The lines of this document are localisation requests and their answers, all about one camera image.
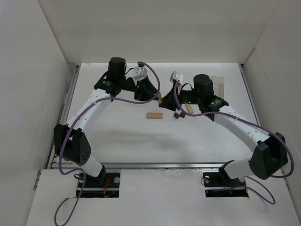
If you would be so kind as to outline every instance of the black mounting bracket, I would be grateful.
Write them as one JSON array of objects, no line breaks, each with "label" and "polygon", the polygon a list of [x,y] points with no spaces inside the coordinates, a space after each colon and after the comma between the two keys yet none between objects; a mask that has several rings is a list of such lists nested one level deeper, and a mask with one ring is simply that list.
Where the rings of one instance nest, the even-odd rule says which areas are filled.
[{"label": "black mounting bracket", "polygon": [[238,179],[231,179],[222,170],[219,172],[203,172],[205,195],[206,197],[249,197],[246,188],[220,191],[221,188],[239,187],[242,184]]},{"label": "black mounting bracket", "polygon": [[[79,177],[81,179],[78,182],[76,197],[78,197],[79,192],[83,185],[82,184],[83,174],[80,173]],[[97,180],[94,177],[90,177],[89,175],[86,175],[86,177],[87,177],[86,183],[84,185],[81,198],[118,198],[119,197],[120,173],[106,172],[101,180]]]}]

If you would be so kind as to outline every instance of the screw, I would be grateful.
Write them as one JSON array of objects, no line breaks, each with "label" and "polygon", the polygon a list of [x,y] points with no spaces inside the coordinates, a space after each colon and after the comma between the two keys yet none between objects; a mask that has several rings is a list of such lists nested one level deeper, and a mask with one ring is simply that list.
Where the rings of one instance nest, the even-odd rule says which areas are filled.
[{"label": "screw", "polygon": [[209,183],[210,182],[210,177],[209,176],[205,176],[204,177],[204,182],[205,183]]},{"label": "screw", "polygon": [[119,177],[115,177],[115,178],[114,178],[114,183],[115,183],[115,184],[118,184],[119,182],[120,182],[120,178],[119,178]]},{"label": "screw", "polygon": [[244,177],[238,177],[238,179],[239,179],[240,182],[244,182],[245,181]]}]

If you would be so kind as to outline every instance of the white table surface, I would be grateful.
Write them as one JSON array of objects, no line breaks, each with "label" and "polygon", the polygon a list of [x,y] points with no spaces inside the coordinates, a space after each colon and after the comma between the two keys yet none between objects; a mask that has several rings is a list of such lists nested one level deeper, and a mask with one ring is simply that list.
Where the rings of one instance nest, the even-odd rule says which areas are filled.
[{"label": "white table surface", "polygon": [[[160,76],[161,93],[170,89],[173,70],[185,82],[205,73],[225,78],[225,99],[248,120],[255,116],[238,64],[151,64]],[[69,117],[89,97],[107,64],[82,64]],[[133,99],[122,92],[119,97]],[[163,112],[162,120],[146,119],[147,112]],[[247,147],[223,127],[206,117],[175,120],[173,112],[158,108],[157,102],[131,105],[114,101],[95,122],[89,139],[100,162],[220,162],[251,154]],[[206,198],[199,169],[123,169],[119,198],[81,198],[67,226],[299,226],[293,203],[283,179],[269,178],[276,205],[254,193],[250,198]],[[247,184],[270,198],[258,184]],[[43,170],[27,226],[52,226],[58,205],[63,224],[75,202],[77,180],[57,169]]]},{"label": "white table surface", "polygon": [[[283,179],[264,185],[276,205],[253,192],[249,198],[206,198],[198,169],[123,169],[119,198],[81,198],[67,226],[299,226]],[[246,183],[270,199],[258,184]],[[75,197],[77,180],[57,169],[42,171],[27,226],[53,226],[58,205]],[[74,205],[68,200],[58,213],[63,224]]]},{"label": "white table surface", "polygon": [[[76,83],[68,119],[90,96],[93,86],[107,71],[108,64],[82,64]],[[136,66],[128,63],[127,68]],[[255,122],[255,116],[236,63],[151,63],[161,81],[161,94],[171,89],[169,77],[173,71],[184,75],[184,82],[193,84],[193,77],[204,73],[225,78],[224,98],[242,116]],[[150,81],[157,86],[149,71]],[[122,91],[118,97],[134,100],[134,94]],[[198,106],[193,106],[198,113]],[[147,119],[147,112],[162,112],[163,119]],[[92,155],[99,162],[227,162],[251,155],[251,152],[224,127],[207,117],[176,120],[174,112],[159,108],[153,101],[134,105],[113,101],[100,115],[88,138]]]}]

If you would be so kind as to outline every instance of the brown block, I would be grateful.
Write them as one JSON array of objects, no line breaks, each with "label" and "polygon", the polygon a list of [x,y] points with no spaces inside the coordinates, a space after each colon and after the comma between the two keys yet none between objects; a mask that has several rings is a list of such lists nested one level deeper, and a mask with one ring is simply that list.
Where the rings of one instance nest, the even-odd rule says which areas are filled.
[{"label": "brown block", "polygon": [[179,115],[177,112],[175,112],[175,113],[174,113],[174,117],[175,117],[176,119],[178,119],[178,118],[180,117],[180,115]]},{"label": "brown block", "polygon": [[186,115],[186,114],[185,114],[184,112],[181,112],[181,113],[180,113],[180,117],[181,117],[181,118],[185,118],[185,115]]},{"label": "brown block", "polygon": [[163,113],[153,113],[153,112],[148,112],[146,114],[147,119],[163,119]]},{"label": "brown block", "polygon": [[163,103],[163,100],[162,100],[161,93],[159,92],[159,94],[158,94],[158,105],[160,105],[161,103]]},{"label": "brown block", "polygon": [[194,112],[193,109],[192,109],[192,107],[191,107],[191,105],[185,104],[185,106],[187,108],[188,113],[192,114]]}]

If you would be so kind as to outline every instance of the black joint housing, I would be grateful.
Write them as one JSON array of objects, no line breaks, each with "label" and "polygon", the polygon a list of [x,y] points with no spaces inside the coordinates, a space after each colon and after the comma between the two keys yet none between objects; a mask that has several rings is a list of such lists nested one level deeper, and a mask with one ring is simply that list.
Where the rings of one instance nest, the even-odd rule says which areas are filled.
[{"label": "black joint housing", "polygon": [[[63,141],[67,135],[69,127],[67,125],[57,124],[54,128],[54,143],[55,143],[55,154],[60,155],[60,151],[63,145]],[[72,130],[72,139],[68,139],[63,153],[63,158],[76,163],[79,166],[84,165],[90,155],[91,146],[86,138],[86,135],[81,131]]]},{"label": "black joint housing", "polygon": [[107,80],[118,82],[126,73],[126,60],[120,57],[112,57],[109,61]]},{"label": "black joint housing", "polygon": [[[284,136],[276,133],[283,142]],[[287,152],[283,145],[270,135],[268,139],[259,142],[252,155],[250,169],[262,180],[266,180],[272,176],[277,170],[285,166],[288,162]]]}]

